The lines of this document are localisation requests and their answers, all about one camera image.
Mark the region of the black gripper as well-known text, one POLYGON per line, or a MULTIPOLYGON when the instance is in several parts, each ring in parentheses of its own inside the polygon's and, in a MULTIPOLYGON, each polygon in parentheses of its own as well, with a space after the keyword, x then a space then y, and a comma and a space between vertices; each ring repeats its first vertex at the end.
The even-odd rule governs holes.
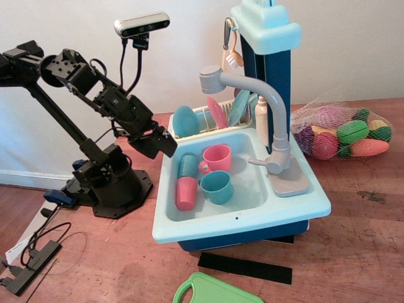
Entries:
POLYGON ((151 110, 137 97, 115 96, 107 102, 107 108, 113 121, 123 131, 113 127, 116 138, 125 136, 128 143, 144 156, 154 159, 159 152, 171 158, 177 142, 171 134, 152 119, 151 110))

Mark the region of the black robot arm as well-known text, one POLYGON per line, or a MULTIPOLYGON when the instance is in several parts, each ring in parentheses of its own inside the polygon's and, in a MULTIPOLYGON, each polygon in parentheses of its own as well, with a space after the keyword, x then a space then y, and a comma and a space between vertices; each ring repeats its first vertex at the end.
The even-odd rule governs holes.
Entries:
POLYGON ((153 184, 144 170, 134 170, 131 159, 117 145, 105 149, 86 137, 39 86, 66 87, 95 112, 112 121, 116 137, 124 137, 148 158, 158 153, 171 157, 177 142, 136 96, 109 80, 104 66, 95 67, 75 50, 46 56, 33 40, 1 54, 1 86, 28 90, 78 144, 86 159, 73 164, 73 178, 48 201, 59 205, 90 206, 93 214, 121 218, 141 207, 153 184))

